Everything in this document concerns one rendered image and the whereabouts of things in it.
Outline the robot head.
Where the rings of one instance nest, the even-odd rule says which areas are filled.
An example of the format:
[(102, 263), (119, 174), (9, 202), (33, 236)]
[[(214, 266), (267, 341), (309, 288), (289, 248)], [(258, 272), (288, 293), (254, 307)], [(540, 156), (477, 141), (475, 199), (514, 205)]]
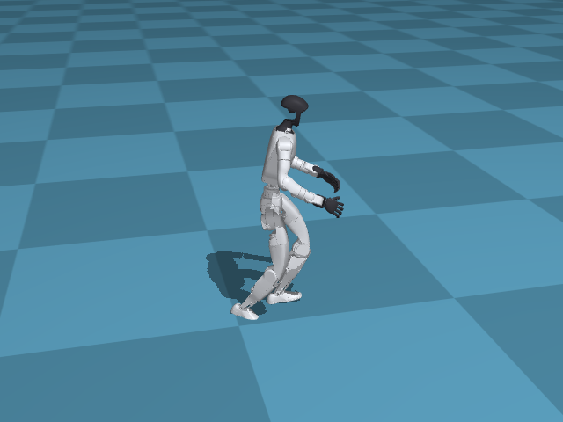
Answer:
[[(299, 126), (301, 113), (306, 111), (309, 107), (309, 105), (307, 104), (307, 102), (303, 98), (300, 98), (296, 95), (288, 95), (287, 97), (285, 97), (281, 101), (281, 106), (284, 107), (284, 108), (287, 108), (290, 113), (296, 112), (296, 118), (295, 119), (293, 119), (293, 120), (285, 119), (281, 125), (276, 127), (276, 129), (275, 129), (276, 131), (278, 130), (278, 131), (282, 131), (282, 132), (285, 132), (285, 130), (287, 130), (287, 128), (291, 129), (293, 125), (296, 126), (296, 127)], [(290, 133), (294, 134), (292, 129), (291, 129)]]

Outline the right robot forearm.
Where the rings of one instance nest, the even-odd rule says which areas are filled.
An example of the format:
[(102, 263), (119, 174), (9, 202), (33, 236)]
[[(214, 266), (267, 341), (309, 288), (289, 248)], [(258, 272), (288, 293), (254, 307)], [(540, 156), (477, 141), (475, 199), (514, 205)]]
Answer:
[(308, 192), (307, 189), (301, 187), (297, 182), (295, 182), (292, 178), (286, 177), (282, 181), (283, 186), (291, 193), (292, 197), (297, 197), (300, 200), (303, 200), (306, 203), (317, 204), (322, 206), (324, 198), (321, 196), (316, 195), (313, 192)]

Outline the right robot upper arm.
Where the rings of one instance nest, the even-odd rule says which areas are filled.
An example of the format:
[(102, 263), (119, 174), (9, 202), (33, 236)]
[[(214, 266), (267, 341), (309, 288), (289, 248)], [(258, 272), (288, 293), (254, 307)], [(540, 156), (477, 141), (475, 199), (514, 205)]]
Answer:
[(281, 190), (288, 191), (282, 181), (288, 177), (293, 144), (288, 137), (279, 137), (276, 143), (277, 153), (277, 183)]

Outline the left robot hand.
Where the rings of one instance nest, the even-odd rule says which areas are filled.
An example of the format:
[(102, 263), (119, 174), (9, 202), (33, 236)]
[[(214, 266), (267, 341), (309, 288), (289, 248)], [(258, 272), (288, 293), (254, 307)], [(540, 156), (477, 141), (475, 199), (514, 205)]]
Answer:
[(316, 178), (322, 178), (325, 182), (331, 184), (334, 188), (334, 193), (338, 192), (340, 189), (340, 182), (339, 180), (332, 174), (323, 169), (319, 168), (318, 166), (313, 166), (312, 169), (318, 173)]

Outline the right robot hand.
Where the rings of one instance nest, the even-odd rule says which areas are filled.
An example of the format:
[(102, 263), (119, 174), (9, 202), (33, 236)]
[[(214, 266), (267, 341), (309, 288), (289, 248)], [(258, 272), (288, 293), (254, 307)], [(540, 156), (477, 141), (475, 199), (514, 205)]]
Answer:
[[(321, 196), (321, 195), (319, 195), (319, 194), (316, 194), (316, 195)], [(323, 207), (324, 207), (327, 212), (329, 212), (330, 214), (335, 215), (336, 218), (340, 218), (339, 215), (341, 215), (341, 211), (343, 211), (343, 207), (340, 207), (340, 206), (338, 206), (338, 205), (344, 206), (343, 203), (340, 203), (340, 202), (337, 201), (337, 200), (340, 199), (340, 196), (334, 197), (334, 198), (328, 198), (328, 199), (327, 199), (326, 197), (324, 197), (324, 196), (321, 196), (321, 197), (324, 198), (324, 201), (323, 201), (322, 206), (317, 205), (317, 204), (313, 204), (313, 205), (316, 206), (316, 207), (320, 207), (320, 208), (323, 208)], [(340, 211), (339, 211), (337, 208), (340, 209)], [(337, 212), (337, 213), (339, 213), (339, 215), (336, 214), (334, 211)]]

